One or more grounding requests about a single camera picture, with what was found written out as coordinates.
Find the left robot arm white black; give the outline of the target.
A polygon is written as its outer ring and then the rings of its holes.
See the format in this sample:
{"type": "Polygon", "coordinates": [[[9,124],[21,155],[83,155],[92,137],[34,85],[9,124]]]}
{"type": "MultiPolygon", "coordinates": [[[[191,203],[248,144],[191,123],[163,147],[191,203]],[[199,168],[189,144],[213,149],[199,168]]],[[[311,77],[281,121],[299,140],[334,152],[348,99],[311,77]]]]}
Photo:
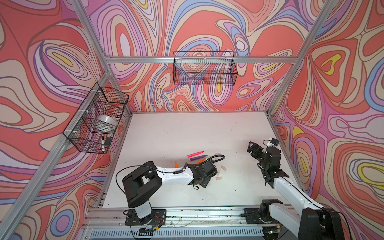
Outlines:
{"type": "Polygon", "coordinates": [[[150,198],[163,185],[191,186],[195,190],[206,188],[210,180],[218,173],[215,163],[226,158],[225,155],[213,155],[201,163],[185,163],[183,167],[162,168],[153,161],[142,165],[134,165],[124,168],[134,170],[127,174],[121,181],[115,175],[118,188],[125,194],[128,206],[133,210],[135,217],[144,220],[153,217],[150,198]]]}

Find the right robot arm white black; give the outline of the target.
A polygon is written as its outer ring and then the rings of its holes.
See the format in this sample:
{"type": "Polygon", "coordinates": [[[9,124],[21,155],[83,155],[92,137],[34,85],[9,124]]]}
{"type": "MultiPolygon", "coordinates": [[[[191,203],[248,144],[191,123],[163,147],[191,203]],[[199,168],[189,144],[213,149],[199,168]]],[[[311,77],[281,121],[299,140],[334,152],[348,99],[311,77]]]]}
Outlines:
{"type": "Polygon", "coordinates": [[[281,169],[279,141],[271,139],[263,147],[249,142],[247,151],[258,162],[266,185],[280,193],[292,206],[277,199],[262,200],[257,212],[246,212],[246,218],[270,224],[277,221],[299,240],[346,240],[344,214],[326,208],[297,187],[281,169]]]}

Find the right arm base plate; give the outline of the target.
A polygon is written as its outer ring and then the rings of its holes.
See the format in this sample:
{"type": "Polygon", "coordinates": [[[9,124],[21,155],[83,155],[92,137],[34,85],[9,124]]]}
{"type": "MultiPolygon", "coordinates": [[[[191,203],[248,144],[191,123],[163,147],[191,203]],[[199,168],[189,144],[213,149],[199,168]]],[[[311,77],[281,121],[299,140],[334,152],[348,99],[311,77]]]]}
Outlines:
{"type": "Polygon", "coordinates": [[[259,208],[245,208],[244,212],[240,214],[241,217],[246,219],[247,224],[265,224],[265,225],[272,225],[272,224],[280,224],[275,219],[272,219],[271,217],[266,216],[262,213],[262,211],[259,208]]]}

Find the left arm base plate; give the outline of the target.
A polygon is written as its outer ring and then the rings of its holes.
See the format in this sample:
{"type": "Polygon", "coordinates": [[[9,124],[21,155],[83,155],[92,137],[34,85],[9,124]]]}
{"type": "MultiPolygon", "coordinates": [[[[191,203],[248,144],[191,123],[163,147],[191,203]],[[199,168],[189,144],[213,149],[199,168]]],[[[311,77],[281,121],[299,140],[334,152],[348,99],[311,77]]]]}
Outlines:
{"type": "Polygon", "coordinates": [[[161,227],[166,223],[167,210],[155,209],[148,216],[140,219],[134,209],[125,210],[126,226],[152,226],[161,227]]]}

